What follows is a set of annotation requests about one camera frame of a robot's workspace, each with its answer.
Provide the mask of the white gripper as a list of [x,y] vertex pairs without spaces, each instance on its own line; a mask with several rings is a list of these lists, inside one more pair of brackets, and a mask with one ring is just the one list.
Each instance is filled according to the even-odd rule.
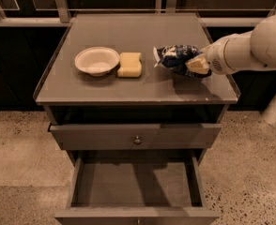
[[235,71],[230,68],[225,59],[225,48],[233,36],[226,36],[218,39],[202,49],[202,53],[185,63],[190,72],[205,75],[209,68],[218,75],[233,74]]

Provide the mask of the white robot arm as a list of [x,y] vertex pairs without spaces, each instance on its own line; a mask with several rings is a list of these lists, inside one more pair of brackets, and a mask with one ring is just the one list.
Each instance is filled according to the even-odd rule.
[[185,63],[190,72],[205,75],[211,70],[228,75],[276,70],[276,15],[267,17],[250,32],[222,37],[201,52]]

